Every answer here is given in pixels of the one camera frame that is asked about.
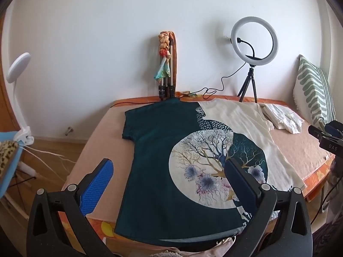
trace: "leopard print fabric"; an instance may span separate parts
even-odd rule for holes
[[[17,149],[17,142],[10,140],[0,142],[0,178],[5,174]]]

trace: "wooden floor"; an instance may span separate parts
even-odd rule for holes
[[[77,161],[78,157],[80,156],[83,147],[85,144],[79,143],[66,143],[66,142],[52,142],[52,141],[45,141],[45,140],[36,140],[33,145],[30,147],[41,150],[41,151],[49,151],[56,154],[64,155],[66,159],[70,159],[74,162]],[[63,161],[54,155],[41,153],[37,151],[32,151],[38,157],[40,157],[44,162],[46,162],[63,180],[60,180],[49,168],[47,168],[40,160],[35,158],[33,155],[29,153],[25,153],[23,161],[29,165],[30,167],[34,168],[37,172],[39,172],[42,176],[46,177],[45,179],[36,179],[30,180],[29,183],[31,187],[28,187],[24,184],[19,185],[20,192],[22,195],[23,203],[27,214],[30,213],[31,205],[36,194],[36,191],[39,188],[44,188],[47,191],[59,191],[62,189],[64,181],[66,180],[69,172],[72,170],[74,163]],[[22,174],[19,172],[19,175],[23,178],[27,178],[27,175]],[[21,199],[18,195],[17,187],[11,187],[8,189],[8,193],[11,197],[23,208]],[[315,216],[320,204],[320,195],[311,201],[311,203],[307,203],[307,208],[309,211],[310,219],[313,219]],[[5,204],[5,207],[0,204],[0,225],[2,226],[4,232],[11,240],[13,245],[17,248],[17,250],[23,255],[26,256],[26,230],[27,230],[27,221],[23,219],[23,217],[16,212],[13,208],[11,208],[8,212],[6,208],[9,205]],[[326,213],[320,214],[316,221],[312,225],[312,231],[316,231],[319,229],[326,220]],[[79,251],[82,251],[79,244],[75,241],[71,241],[74,248]]]

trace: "ring light stand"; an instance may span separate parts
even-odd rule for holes
[[[263,27],[265,27],[271,37],[272,37],[272,41],[273,41],[273,47],[271,52],[269,53],[269,55],[263,59],[257,58],[254,55],[253,56],[248,56],[248,55],[244,55],[239,47],[238,47],[238,43],[241,42],[241,39],[237,37],[237,33],[239,31],[239,29],[246,23],[250,23],[250,22],[254,22],[254,23],[258,23],[261,24]],[[248,89],[248,86],[250,84],[250,81],[253,82],[253,91],[254,91],[254,98],[255,98],[255,103],[257,103],[257,95],[256,95],[256,87],[255,87],[255,79],[254,79],[254,67],[255,66],[263,66],[266,65],[268,63],[270,63],[277,55],[277,51],[278,51],[278,39],[277,39],[277,34],[275,32],[275,30],[273,29],[273,27],[266,21],[264,21],[261,18],[258,17],[254,17],[254,16],[248,16],[248,17],[244,17],[241,20],[239,20],[232,28],[232,32],[231,32],[231,43],[232,46],[234,48],[234,51],[236,52],[236,54],[245,62],[247,62],[250,65],[250,69],[248,72],[248,76],[245,79],[243,86],[241,88],[241,90],[238,93],[238,97],[241,96],[241,98],[239,99],[240,102],[243,101],[243,98],[245,96],[245,93]]]

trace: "silver screw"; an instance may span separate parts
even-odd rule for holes
[[[42,195],[43,193],[44,193],[44,188],[40,188],[39,190],[37,190],[38,195]]]
[[[68,190],[69,191],[74,191],[76,189],[76,185],[69,185]]]
[[[262,184],[261,187],[263,190],[270,190],[270,186],[268,184]]]
[[[295,187],[295,188],[294,188],[294,192],[295,192],[296,194],[301,194],[301,189],[300,189],[299,187]]]

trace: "ring light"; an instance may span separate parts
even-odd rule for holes
[[[244,24],[250,23],[250,22],[261,24],[263,27],[265,27],[269,31],[270,35],[272,36],[272,40],[273,40],[272,51],[269,53],[269,55],[267,57],[260,59],[260,60],[254,60],[254,59],[247,57],[246,55],[244,55],[240,51],[240,49],[238,47],[238,42],[237,42],[238,31]],[[268,22],[266,22],[265,20],[258,18],[258,17],[248,16],[248,17],[242,18],[241,20],[238,20],[238,22],[232,28],[231,41],[232,41],[232,46],[233,46],[236,54],[243,61],[247,62],[250,65],[254,65],[254,66],[266,65],[266,64],[270,63],[271,61],[273,61],[277,55],[277,51],[278,51],[277,34],[276,34],[275,30],[273,29],[273,27]]]

